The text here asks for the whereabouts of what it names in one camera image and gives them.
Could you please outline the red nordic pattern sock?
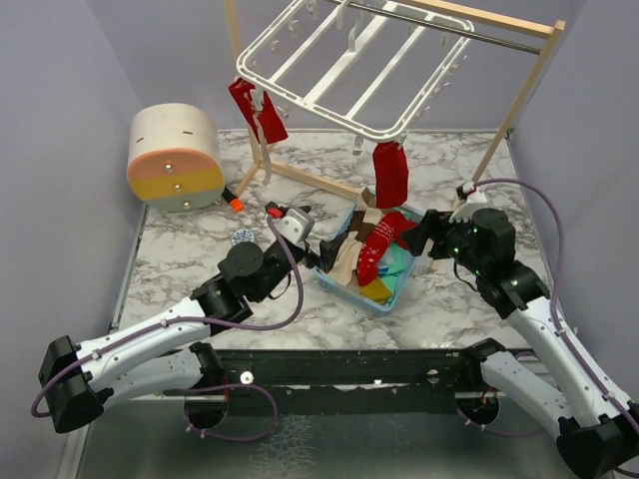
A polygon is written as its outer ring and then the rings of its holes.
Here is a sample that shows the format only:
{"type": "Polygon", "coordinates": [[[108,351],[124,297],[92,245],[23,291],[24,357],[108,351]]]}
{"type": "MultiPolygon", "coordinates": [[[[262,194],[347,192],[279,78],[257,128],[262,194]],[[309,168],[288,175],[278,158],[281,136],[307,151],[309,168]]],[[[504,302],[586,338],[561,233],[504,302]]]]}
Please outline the red nordic pattern sock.
{"type": "Polygon", "coordinates": [[[359,286],[367,286],[378,277],[378,262],[392,243],[403,249],[407,244],[401,235],[416,226],[400,211],[386,214],[367,236],[359,253],[356,278],[359,286]]]}

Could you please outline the red snowflake sock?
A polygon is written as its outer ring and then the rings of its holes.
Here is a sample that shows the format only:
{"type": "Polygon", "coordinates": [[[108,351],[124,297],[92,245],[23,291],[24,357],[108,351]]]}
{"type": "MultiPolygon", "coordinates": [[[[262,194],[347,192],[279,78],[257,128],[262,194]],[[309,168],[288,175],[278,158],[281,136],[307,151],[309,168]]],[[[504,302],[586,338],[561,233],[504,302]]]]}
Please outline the red snowflake sock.
{"type": "Polygon", "coordinates": [[[409,170],[403,146],[397,142],[377,144],[372,153],[376,206],[392,209],[408,198],[409,170]]]}

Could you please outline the red santa sock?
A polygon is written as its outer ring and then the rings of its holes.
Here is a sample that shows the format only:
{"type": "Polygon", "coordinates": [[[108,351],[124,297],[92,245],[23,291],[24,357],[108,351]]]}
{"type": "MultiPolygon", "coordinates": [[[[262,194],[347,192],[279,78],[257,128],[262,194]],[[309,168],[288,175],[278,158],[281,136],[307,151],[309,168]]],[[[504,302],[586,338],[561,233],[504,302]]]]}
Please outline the red santa sock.
{"type": "Polygon", "coordinates": [[[229,86],[229,92],[259,142],[260,134],[263,134],[268,145],[289,137],[283,120],[265,90],[237,77],[229,86]]]}

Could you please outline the red beige reindeer sock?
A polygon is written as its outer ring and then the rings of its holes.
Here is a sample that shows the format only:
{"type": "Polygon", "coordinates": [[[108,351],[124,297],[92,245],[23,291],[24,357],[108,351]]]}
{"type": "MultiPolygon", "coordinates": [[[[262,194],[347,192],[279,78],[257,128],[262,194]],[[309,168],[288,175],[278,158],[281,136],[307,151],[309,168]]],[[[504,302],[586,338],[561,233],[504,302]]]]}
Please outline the red beige reindeer sock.
{"type": "Polygon", "coordinates": [[[272,162],[269,152],[269,145],[266,139],[263,125],[259,119],[260,113],[264,110],[264,93],[261,88],[252,88],[250,90],[250,96],[252,100],[253,120],[257,128],[257,138],[260,144],[260,151],[262,157],[262,165],[264,168],[265,176],[263,179],[263,185],[267,186],[272,178],[272,162]]]}

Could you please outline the white plastic clip hanger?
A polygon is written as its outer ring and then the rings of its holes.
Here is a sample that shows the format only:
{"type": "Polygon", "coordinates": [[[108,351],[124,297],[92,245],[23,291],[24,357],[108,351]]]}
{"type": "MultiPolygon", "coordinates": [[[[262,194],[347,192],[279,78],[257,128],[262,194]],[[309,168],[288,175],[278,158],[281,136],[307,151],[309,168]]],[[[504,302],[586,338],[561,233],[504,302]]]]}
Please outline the white plastic clip hanger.
{"type": "Polygon", "coordinates": [[[292,1],[238,74],[282,116],[300,109],[361,143],[402,143],[466,57],[471,21],[396,1],[292,1]]]}

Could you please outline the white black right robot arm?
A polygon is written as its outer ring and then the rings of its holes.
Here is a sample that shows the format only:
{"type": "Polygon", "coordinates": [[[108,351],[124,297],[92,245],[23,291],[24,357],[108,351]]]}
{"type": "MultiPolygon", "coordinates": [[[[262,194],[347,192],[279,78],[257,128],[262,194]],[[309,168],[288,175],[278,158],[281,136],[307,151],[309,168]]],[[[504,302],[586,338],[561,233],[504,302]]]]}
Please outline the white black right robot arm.
{"type": "Polygon", "coordinates": [[[460,382],[498,389],[534,417],[579,478],[599,478],[638,455],[638,405],[589,354],[557,313],[536,272],[515,257],[514,226],[497,209],[462,222],[429,210],[403,233],[413,255],[451,258],[475,277],[482,299],[529,344],[554,382],[546,383],[497,349],[458,366],[460,382]]]}

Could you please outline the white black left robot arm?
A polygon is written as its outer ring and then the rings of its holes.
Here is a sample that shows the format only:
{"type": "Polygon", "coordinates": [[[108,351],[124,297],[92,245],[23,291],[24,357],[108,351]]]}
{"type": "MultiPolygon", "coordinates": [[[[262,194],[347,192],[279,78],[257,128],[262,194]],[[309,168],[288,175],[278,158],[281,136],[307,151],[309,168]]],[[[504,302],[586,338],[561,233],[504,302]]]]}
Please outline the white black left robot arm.
{"type": "Polygon", "coordinates": [[[275,241],[261,249],[253,242],[233,245],[218,272],[165,311],[130,328],[75,342],[60,336],[47,346],[38,372],[41,385],[32,405],[36,418],[49,418],[68,433],[100,417],[119,401],[163,389],[206,394],[224,383],[203,339],[225,330],[255,330],[247,322],[251,306],[272,297],[299,268],[333,266],[338,242],[323,240],[313,251],[308,236],[315,225],[309,208],[266,206],[275,241]]]}

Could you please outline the blue perforated plastic basket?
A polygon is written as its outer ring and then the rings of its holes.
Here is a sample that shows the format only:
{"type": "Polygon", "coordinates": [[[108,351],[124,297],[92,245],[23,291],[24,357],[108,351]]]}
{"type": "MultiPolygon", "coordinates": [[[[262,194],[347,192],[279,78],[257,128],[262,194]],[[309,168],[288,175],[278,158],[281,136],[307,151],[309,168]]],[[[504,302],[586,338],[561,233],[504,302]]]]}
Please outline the blue perforated plastic basket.
{"type": "Polygon", "coordinates": [[[332,292],[379,313],[390,311],[414,258],[401,237],[417,225],[409,208],[379,209],[363,190],[340,229],[319,243],[320,265],[312,273],[332,292]]]}

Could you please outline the cream ribbed sock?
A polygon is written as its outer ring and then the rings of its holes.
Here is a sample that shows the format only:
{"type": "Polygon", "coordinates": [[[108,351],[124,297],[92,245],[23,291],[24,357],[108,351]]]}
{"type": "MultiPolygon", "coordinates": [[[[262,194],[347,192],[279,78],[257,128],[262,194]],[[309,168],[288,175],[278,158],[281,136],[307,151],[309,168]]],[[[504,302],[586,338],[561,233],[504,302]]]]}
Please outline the cream ribbed sock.
{"type": "Polygon", "coordinates": [[[376,196],[368,188],[359,195],[344,231],[345,238],[337,251],[336,259],[327,276],[336,284],[348,286],[356,272],[359,254],[367,237],[389,210],[376,206],[376,196]]]}

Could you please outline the yellow sock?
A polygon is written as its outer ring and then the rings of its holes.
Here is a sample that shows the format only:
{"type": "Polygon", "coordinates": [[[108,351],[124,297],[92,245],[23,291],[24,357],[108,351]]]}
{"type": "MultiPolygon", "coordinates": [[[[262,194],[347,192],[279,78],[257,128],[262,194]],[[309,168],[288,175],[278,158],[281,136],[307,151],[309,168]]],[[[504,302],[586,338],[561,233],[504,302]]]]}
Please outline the yellow sock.
{"type": "Polygon", "coordinates": [[[359,293],[371,301],[384,305],[392,298],[392,291],[377,277],[366,285],[359,287],[359,293]]]}

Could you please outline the orange black highlighter pen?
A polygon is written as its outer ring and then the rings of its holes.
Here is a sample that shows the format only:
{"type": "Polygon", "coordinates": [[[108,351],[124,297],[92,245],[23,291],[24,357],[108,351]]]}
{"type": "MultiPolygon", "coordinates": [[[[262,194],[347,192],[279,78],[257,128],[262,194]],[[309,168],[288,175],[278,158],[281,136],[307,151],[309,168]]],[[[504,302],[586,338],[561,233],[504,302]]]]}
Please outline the orange black highlighter pen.
{"type": "Polygon", "coordinates": [[[228,188],[224,188],[222,198],[235,212],[238,213],[244,209],[242,201],[228,188]]]}

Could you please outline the pastel round drawer box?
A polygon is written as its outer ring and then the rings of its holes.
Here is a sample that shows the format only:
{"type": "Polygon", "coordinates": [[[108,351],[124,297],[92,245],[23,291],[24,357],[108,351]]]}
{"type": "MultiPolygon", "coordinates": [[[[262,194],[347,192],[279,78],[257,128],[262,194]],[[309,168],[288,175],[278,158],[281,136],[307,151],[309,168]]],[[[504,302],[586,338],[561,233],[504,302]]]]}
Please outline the pastel round drawer box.
{"type": "Polygon", "coordinates": [[[127,181],[143,203],[185,213],[218,201],[226,185],[215,123],[182,103],[141,110],[131,124],[127,181]]]}

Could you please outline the wooden hanger rack frame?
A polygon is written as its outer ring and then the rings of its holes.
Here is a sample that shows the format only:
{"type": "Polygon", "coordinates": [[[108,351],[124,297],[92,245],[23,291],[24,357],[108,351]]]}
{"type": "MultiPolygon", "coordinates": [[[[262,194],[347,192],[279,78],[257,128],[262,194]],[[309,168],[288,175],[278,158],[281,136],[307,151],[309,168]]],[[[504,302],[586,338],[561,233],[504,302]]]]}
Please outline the wooden hanger rack frame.
{"type": "MultiPolygon", "coordinates": [[[[237,5],[233,1],[225,2],[224,11],[238,77],[265,90],[283,121],[288,117],[289,113],[286,110],[278,109],[275,103],[276,100],[283,100],[295,108],[316,115],[344,130],[352,132],[355,136],[353,151],[356,154],[360,154],[361,145],[364,141],[372,143],[401,142],[410,125],[428,109],[429,100],[446,87],[447,76],[456,70],[459,63],[463,61],[465,50],[470,41],[476,40],[535,55],[537,59],[534,66],[475,170],[473,176],[476,179],[483,175],[498,144],[521,110],[524,101],[537,83],[566,30],[566,23],[563,20],[557,20],[551,25],[545,25],[450,1],[336,1],[325,18],[305,36],[295,50],[286,56],[281,65],[272,74],[263,75],[259,73],[254,65],[255,57],[266,47],[277,49],[279,47],[278,35],[282,30],[289,30],[293,36],[298,34],[297,15],[302,9],[308,10],[312,16],[315,16],[318,13],[318,4],[315,1],[291,2],[249,46],[245,46],[240,33],[237,5]],[[324,35],[334,30],[342,29],[345,13],[348,10],[356,11],[357,18],[348,32],[347,46],[343,53],[313,84],[307,93],[301,95],[285,88],[282,84],[283,77],[324,35]],[[321,98],[332,89],[339,77],[346,73],[360,56],[369,49],[374,39],[380,34],[389,20],[407,23],[409,33],[386,65],[373,77],[346,113],[339,114],[322,106],[320,103],[321,98]],[[389,127],[385,129],[374,128],[358,120],[357,115],[360,111],[371,101],[379,88],[388,80],[391,73],[428,31],[454,34],[458,39],[446,50],[433,72],[422,82],[408,105],[398,114],[389,127]]],[[[256,139],[251,127],[248,124],[247,126],[251,136],[254,164],[241,182],[239,187],[241,191],[246,189],[258,170],[264,170],[259,141],[256,139]]],[[[313,176],[303,170],[276,163],[272,160],[271,162],[272,174],[278,173],[344,198],[354,199],[357,196],[356,189],[352,187],[340,183],[332,183],[322,177],[313,176]]]]}

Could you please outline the black mounting rail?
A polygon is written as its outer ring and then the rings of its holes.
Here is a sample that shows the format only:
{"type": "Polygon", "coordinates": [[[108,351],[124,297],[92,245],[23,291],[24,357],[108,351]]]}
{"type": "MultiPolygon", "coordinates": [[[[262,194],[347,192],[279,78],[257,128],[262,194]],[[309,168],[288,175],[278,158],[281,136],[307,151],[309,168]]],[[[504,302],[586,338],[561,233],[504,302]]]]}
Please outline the black mounting rail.
{"type": "Polygon", "coordinates": [[[492,399],[480,362],[494,344],[464,349],[208,350],[208,371],[185,396],[206,412],[266,414],[257,391],[240,387],[243,373],[275,400],[282,415],[396,412],[453,414],[460,401],[492,399]]]}

